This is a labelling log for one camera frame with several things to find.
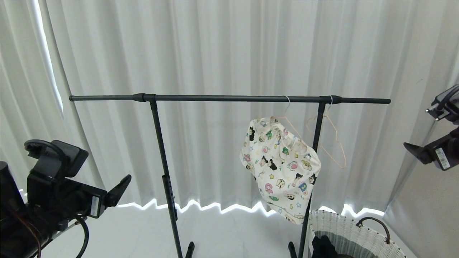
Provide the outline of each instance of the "rack foot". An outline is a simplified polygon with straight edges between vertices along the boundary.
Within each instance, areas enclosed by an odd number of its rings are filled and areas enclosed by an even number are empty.
[[[297,253],[295,251],[295,245],[293,242],[288,243],[288,251],[290,252],[290,258],[297,258]]]
[[[191,258],[193,256],[194,250],[195,250],[195,244],[193,242],[190,242],[190,244],[188,245],[188,250],[186,251],[185,258]]]

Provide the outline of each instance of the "white sticker label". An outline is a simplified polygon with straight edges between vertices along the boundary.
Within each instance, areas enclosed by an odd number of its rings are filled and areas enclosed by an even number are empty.
[[[91,216],[97,217],[99,214],[99,197],[93,196],[91,203]]]
[[[445,152],[443,152],[442,148],[438,148],[435,150],[437,153],[438,159],[440,160],[440,163],[442,164],[443,169],[448,169],[450,167],[448,159],[446,158]]]

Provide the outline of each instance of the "shirt sleeve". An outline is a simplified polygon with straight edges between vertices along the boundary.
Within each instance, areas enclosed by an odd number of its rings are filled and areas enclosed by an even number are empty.
[[[245,136],[244,140],[244,145],[242,146],[242,150],[239,154],[239,158],[241,159],[242,165],[252,173],[254,174],[254,166],[252,159],[250,157],[250,134],[252,133],[253,130],[253,123],[250,122],[249,128],[247,129],[247,133]]]

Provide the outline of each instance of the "vertical rack pole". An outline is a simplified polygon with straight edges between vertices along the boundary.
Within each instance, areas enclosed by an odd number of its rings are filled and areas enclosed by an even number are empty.
[[[156,100],[150,101],[151,112],[153,113],[153,121],[155,123],[156,137],[158,139],[159,153],[161,155],[162,168],[164,175],[162,176],[162,182],[164,184],[164,191],[166,192],[166,200],[168,203],[169,217],[171,219],[172,233],[174,234],[175,248],[177,249],[177,255],[179,258],[183,258],[182,247],[180,245],[179,230],[177,228],[177,209],[175,208],[174,194],[172,193],[172,186],[169,176],[168,162],[166,159],[166,151],[164,149],[164,141],[161,133],[161,124],[159,123],[158,106]],[[190,242],[188,251],[185,258],[191,258],[195,245]]]
[[[318,112],[317,112],[318,113],[317,122],[316,122],[314,140],[313,140],[313,149],[316,152],[319,147],[319,138],[320,138],[320,131],[322,129],[322,121],[324,120],[325,105],[326,105],[325,102],[320,102]],[[303,258],[304,245],[306,242],[306,234],[308,232],[308,220],[309,220],[309,210],[311,208],[311,200],[312,200],[312,192],[311,192],[311,196],[309,197],[308,208],[306,209],[306,214],[304,215],[303,227],[301,229],[301,239],[300,239],[300,248],[298,250],[298,256],[296,256],[295,246],[293,245],[293,242],[290,242],[288,244],[288,249],[289,249],[291,258]]]

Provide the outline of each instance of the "white floor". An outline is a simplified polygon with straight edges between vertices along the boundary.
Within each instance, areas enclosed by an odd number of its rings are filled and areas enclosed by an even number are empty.
[[[147,210],[111,208],[99,219],[87,222],[90,241],[83,257],[177,257],[165,208],[158,209],[155,205]],[[177,223],[183,256],[189,242],[194,241],[195,258],[287,258],[290,257],[288,242],[293,241],[298,249],[301,233],[300,226],[277,214],[267,217],[261,210],[250,213],[235,209],[222,214],[219,207],[200,210],[191,205],[187,211],[179,213]],[[379,229],[372,221],[365,225]],[[408,258],[415,257],[393,232],[392,239]],[[42,257],[73,258],[82,242],[81,227],[74,227],[50,243]]]

